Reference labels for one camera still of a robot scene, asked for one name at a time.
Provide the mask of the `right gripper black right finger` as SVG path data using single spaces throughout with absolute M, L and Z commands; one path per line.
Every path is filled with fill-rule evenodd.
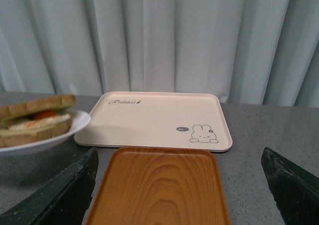
M 319 223 L 319 179 L 312 173 L 266 147 L 261 164 L 286 225 Z

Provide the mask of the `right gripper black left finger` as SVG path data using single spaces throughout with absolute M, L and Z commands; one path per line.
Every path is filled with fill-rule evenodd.
M 80 225 L 90 206 L 98 170 L 98 152 L 91 148 L 0 216 L 2 225 Z

